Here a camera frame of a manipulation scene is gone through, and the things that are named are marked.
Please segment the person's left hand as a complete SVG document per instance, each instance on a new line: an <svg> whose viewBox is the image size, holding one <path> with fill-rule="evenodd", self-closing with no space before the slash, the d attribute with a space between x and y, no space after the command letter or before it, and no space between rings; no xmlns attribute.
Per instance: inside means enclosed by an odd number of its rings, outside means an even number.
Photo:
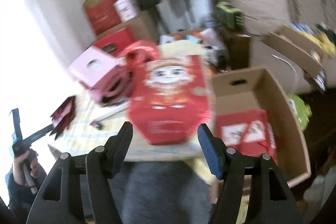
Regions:
<svg viewBox="0 0 336 224"><path fill-rule="evenodd" d="M30 176L38 180L41 184L46 178L46 172L38 162L38 153L33 149L28 149L25 153L14 158L13 178L18 185L27 186L25 170L30 172Z"/></svg>

